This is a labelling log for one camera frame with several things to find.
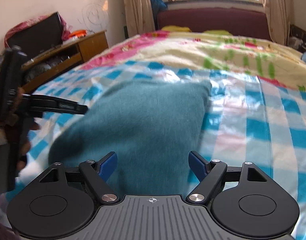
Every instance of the black handheld device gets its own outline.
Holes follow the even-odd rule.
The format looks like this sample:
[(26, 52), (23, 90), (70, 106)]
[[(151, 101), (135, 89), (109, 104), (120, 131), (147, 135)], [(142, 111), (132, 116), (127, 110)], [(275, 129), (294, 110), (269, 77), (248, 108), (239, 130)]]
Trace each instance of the black handheld device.
[(298, 204), (254, 163), (229, 167), (192, 151), (189, 166), (200, 183), (186, 199), (120, 199), (106, 184), (115, 152), (75, 168), (54, 163), (11, 200), (8, 221), (23, 239), (293, 240)]
[(87, 106), (62, 98), (44, 95), (22, 95), (18, 106), (18, 88), (21, 86), (21, 66), (26, 54), (14, 46), (5, 49), (0, 63), (0, 125), (11, 128), (8, 143), (0, 146), (0, 194), (15, 188), (16, 164), (20, 148), (26, 141), (34, 118), (42, 118), (43, 112), (85, 114)]

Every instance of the bed headboard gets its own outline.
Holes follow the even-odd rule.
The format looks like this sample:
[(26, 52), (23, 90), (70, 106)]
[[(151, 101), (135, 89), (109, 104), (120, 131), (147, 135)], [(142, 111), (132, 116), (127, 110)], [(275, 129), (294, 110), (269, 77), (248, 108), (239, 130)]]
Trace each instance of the bed headboard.
[(271, 41), (266, 15), (236, 8), (194, 8), (160, 12), (159, 29), (168, 25), (189, 27), (193, 32), (226, 30), (234, 36)]

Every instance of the orange object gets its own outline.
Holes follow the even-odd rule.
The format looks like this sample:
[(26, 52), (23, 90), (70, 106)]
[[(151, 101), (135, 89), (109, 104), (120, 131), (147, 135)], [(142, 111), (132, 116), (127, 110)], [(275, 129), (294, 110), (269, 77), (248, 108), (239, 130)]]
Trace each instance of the orange object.
[(76, 37), (78, 37), (78, 38), (86, 36), (86, 30), (78, 30), (78, 31), (72, 32), (72, 33), (68, 36), (68, 38), (70, 39), (70, 38), (72, 38), (72, 37), (74, 37), (74, 36), (76, 36)]

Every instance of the teal cloth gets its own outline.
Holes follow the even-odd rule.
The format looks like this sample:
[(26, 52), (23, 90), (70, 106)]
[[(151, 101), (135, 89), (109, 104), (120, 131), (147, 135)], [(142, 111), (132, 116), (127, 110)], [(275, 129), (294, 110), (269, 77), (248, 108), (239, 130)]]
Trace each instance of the teal cloth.
[(209, 81), (119, 83), (55, 140), (49, 164), (74, 167), (114, 151), (118, 166), (107, 183), (119, 197), (185, 196), (210, 89)]

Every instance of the scribble on wall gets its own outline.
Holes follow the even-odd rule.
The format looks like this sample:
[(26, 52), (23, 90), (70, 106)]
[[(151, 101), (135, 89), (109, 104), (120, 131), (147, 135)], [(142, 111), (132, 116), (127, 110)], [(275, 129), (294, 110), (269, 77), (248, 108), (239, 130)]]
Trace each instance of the scribble on wall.
[(82, 16), (77, 19), (82, 25), (85, 25), (89, 32), (98, 32), (107, 27), (108, 12), (97, 3), (90, 3), (82, 8)]

